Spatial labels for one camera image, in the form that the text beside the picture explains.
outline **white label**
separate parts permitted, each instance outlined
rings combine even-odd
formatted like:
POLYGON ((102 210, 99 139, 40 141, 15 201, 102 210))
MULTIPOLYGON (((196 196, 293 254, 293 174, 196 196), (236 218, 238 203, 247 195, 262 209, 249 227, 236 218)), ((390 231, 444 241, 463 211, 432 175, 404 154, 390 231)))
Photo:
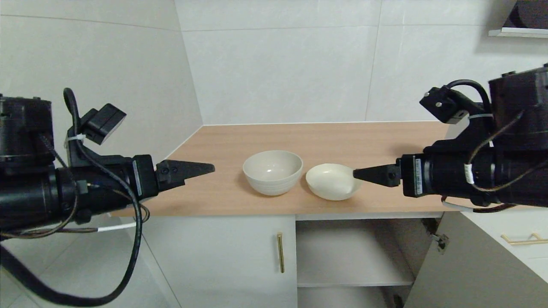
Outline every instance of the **white label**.
POLYGON ((472 173, 472 164, 464 164, 464 176, 466 177, 466 182, 469 184, 474 184, 474 173, 472 173))
POLYGON ((423 167, 418 158, 415 159, 415 194, 423 194, 423 167))

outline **white bowl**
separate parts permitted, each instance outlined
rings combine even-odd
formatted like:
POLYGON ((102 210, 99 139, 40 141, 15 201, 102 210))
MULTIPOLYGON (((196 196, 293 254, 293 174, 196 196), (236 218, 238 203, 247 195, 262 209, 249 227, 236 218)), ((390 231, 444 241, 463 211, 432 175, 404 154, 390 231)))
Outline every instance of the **white bowl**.
POLYGON ((361 180, 354 178, 352 171, 352 168, 341 164, 321 164, 306 173, 306 182, 320 198, 346 200, 362 185, 361 180))
POLYGON ((266 151, 249 157, 243 172, 254 190, 268 196, 288 192, 302 173, 302 159, 288 151, 266 151))

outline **bowl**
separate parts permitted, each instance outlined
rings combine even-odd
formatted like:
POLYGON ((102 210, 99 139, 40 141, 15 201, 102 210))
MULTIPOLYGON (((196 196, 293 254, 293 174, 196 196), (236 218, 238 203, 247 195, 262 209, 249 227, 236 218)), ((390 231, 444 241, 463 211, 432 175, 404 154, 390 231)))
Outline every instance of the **bowl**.
POLYGON ((362 185, 352 175, 353 169, 341 164, 321 164, 306 173, 310 190, 318 197, 331 201, 346 200, 362 185))
POLYGON ((288 151, 266 151, 243 163, 247 181, 257 192, 278 196, 288 192, 302 173, 302 159, 288 151))

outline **cabinet handle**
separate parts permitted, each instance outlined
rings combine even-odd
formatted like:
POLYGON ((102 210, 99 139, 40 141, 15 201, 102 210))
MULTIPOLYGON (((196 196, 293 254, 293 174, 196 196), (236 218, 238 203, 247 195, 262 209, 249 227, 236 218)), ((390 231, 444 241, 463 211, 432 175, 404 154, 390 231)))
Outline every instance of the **cabinet handle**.
POLYGON ((531 236, 535 239, 527 239, 525 241, 511 241, 505 234, 501 235, 506 242, 510 245, 533 245, 533 244, 548 244, 548 238, 542 238, 538 233, 531 233, 531 236))
POLYGON ((286 272, 286 266, 283 262, 283 243, 282 243, 282 233, 278 232, 278 255, 279 255, 279 271, 280 273, 286 272))

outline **countertop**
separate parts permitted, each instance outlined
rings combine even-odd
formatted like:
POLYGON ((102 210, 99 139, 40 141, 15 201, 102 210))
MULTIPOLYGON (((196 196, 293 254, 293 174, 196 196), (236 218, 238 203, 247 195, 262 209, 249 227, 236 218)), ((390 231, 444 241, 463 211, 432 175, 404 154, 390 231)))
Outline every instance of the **countertop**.
MULTIPOLYGON (((351 168, 391 164, 402 154, 421 153, 425 146, 444 139, 446 131, 447 125, 439 122, 204 126, 169 159, 212 163, 216 171, 188 179, 185 186, 144 204, 156 216, 443 212, 450 209, 439 196, 409 198, 403 196, 401 186, 368 182, 348 200, 327 201, 310 191, 304 176, 322 163, 351 168), (255 192, 242 172, 249 156, 267 150, 291 151, 304 161, 301 180, 284 195, 255 192)), ((131 216, 133 210, 115 215, 131 216)))

